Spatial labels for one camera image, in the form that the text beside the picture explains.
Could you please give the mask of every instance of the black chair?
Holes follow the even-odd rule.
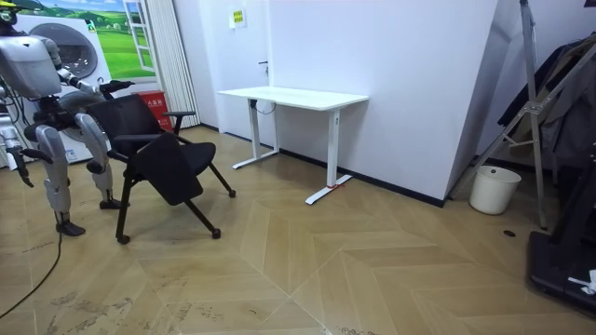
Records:
[[[192,198],[201,195],[203,188],[196,176],[209,167],[223,184],[230,197],[236,197],[224,177],[213,165],[215,144],[192,143],[177,133],[167,132],[159,126],[151,110],[139,95],[107,100],[88,106],[87,113],[102,126],[112,150],[108,156],[124,162],[124,187],[122,204],[128,204],[130,189],[139,181],[149,181],[172,206],[185,203],[210,230],[214,239],[222,232],[193,204]],[[179,120],[188,112],[168,113]],[[126,245],[130,237],[124,235],[128,206],[122,206],[115,231],[117,241]]]

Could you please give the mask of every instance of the green grass poster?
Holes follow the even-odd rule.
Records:
[[[132,30],[122,0],[12,0],[15,4],[32,10],[21,14],[92,20],[97,30],[105,60],[114,79],[155,76],[141,68]],[[139,10],[129,4],[132,20],[140,23]],[[146,45],[143,32],[135,29],[141,45]],[[151,57],[142,51],[145,65],[151,65]]]

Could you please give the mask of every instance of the door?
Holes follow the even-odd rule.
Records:
[[[268,86],[266,1],[204,1],[200,13],[205,44],[215,91],[219,129],[241,137],[251,136],[248,103],[243,99],[223,97],[218,91],[244,87]],[[234,25],[234,13],[244,10],[244,27]],[[259,101],[261,141],[273,143],[271,104]]]

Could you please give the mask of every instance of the desk foot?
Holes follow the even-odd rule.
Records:
[[[314,203],[316,203],[320,198],[322,198],[323,196],[327,195],[328,193],[332,192],[333,190],[335,190],[337,188],[337,186],[343,184],[346,181],[349,181],[352,178],[352,176],[350,175],[344,175],[344,177],[340,178],[337,180],[337,182],[335,183],[335,187],[333,188],[329,188],[329,187],[325,187],[324,189],[316,192],[315,194],[310,195],[307,199],[306,199],[306,203],[308,205],[313,205]]]
[[[239,169],[239,168],[242,168],[242,167],[244,167],[244,166],[246,166],[248,164],[252,164],[254,162],[258,162],[258,161],[260,161],[262,159],[265,159],[268,156],[271,156],[271,155],[274,155],[274,154],[279,154],[279,152],[278,151],[272,151],[272,152],[268,152],[267,154],[262,154],[261,157],[259,157],[259,158],[251,158],[249,160],[245,160],[244,162],[240,162],[240,163],[234,164],[232,166],[232,168],[233,169]]]

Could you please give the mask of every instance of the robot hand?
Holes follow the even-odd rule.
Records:
[[[29,170],[27,170],[27,167],[25,166],[24,156],[43,159],[49,164],[54,163],[52,159],[43,152],[35,149],[22,149],[20,146],[7,148],[7,154],[8,168],[10,168],[10,170],[16,169],[19,172],[22,181],[29,187],[34,187],[34,185],[29,180]]]
[[[70,71],[62,68],[62,69],[59,69],[57,72],[58,72],[58,76],[60,77],[61,81],[68,84],[69,86],[76,87],[81,92],[85,92],[89,95],[100,95],[101,94],[100,89],[98,87],[90,85],[90,84],[80,80],[74,74],[71,74]]]
[[[129,88],[131,85],[134,85],[131,81],[121,82],[119,80],[112,80],[108,84],[100,85],[100,92],[106,100],[111,100],[114,98],[112,97],[112,93],[120,89]]]

